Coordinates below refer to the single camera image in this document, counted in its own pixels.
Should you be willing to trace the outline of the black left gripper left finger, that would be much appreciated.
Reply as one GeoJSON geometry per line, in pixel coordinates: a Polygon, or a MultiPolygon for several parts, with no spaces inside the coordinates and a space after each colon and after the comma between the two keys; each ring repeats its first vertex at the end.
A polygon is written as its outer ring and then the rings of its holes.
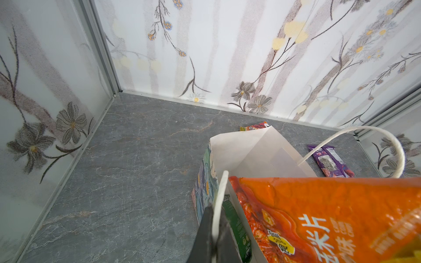
{"type": "Polygon", "coordinates": [[[212,238],[213,208],[204,210],[193,248],[186,263],[211,263],[214,256],[214,243],[212,238]]]}

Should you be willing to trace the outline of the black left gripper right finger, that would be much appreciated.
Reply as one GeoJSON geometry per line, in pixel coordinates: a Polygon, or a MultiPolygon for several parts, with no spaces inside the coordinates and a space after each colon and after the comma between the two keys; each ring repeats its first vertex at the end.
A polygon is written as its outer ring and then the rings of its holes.
{"type": "Polygon", "coordinates": [[[219,222],[219,235],[216,243],[216,262],[241,262],[235,237],[232,234],[230,223],[224,213],[221,213],[219,222]]]}

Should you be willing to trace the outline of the green snack bag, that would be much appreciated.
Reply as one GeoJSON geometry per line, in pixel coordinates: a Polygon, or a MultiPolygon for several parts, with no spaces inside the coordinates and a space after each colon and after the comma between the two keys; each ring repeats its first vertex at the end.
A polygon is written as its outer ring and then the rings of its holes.
{"type": "Polygon", "coordinates": [[[222,207],[231,227],[231,234],[235,240],[236,249],[239,252],[241,260],[243,263],[250,263],[252,260],[251,240],[231,202],[230,195],[224,196],[222,207]]]}

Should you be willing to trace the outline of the orange corn chips bag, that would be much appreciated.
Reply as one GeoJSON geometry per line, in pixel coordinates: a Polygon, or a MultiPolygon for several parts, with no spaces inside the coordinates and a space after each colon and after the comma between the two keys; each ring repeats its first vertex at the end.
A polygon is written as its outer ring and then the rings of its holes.
{"type": "Polygon", "coordinates": [[[238,178],[266,263],[418,263],[419,178],[238,178]]]}

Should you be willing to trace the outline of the white floral paper bag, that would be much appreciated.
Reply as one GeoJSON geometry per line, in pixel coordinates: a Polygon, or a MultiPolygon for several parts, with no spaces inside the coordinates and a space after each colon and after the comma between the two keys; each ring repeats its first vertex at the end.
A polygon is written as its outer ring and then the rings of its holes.
{"type": "MultiPolygon", "coordinates": [[[[385,135],[398,152],[398,165],[389,179],[402,179],[401,174],[405,166],[403,148],[394,135],[389,132],[386,132],[385,135]]],[[[222,203],[225,195],[230,195],[235,210],[251,240],[252,260],[265,263],[230,184],[229,179],[232,176],[238,178],[318,178],[307,164],[307,158],[301,156],[273,127],[225,133],[212,137],[203,168],[204,173],[199,176],[198,184],[195,187],[195,199],[197,208],[203,208],[203,210],[209,206],[213,208],[214,256],[212,263],[216,263],[216,243],[219,235],[220,216],[221,213],[224,213],[222,203]]]]}

